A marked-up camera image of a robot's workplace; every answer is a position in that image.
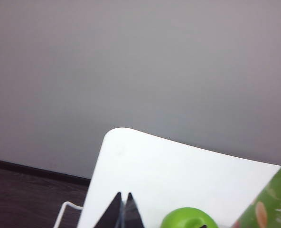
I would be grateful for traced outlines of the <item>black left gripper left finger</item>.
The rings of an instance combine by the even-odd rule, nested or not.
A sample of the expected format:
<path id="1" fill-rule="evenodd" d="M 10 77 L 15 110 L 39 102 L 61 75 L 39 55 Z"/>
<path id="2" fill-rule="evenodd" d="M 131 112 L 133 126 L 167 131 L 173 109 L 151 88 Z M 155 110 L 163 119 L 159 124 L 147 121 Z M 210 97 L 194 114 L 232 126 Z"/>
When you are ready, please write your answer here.
<path id="1" fill-rule="evenodd" d="M 118 192 L 94 228 L 119 228 L 122 222 L 122 195 Z"/>

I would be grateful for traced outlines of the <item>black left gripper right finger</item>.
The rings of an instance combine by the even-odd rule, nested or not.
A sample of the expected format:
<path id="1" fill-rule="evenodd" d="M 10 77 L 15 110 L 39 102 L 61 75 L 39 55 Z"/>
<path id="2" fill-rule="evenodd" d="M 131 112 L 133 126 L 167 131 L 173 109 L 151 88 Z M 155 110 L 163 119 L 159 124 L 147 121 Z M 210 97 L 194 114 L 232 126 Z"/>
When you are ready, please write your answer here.
<path id="1" fill-rule="evenodd" d="M 126 202 L 121 205 L 120 221 L 121 228 L 145 228 L 131 192 L 128 193 Z"/>

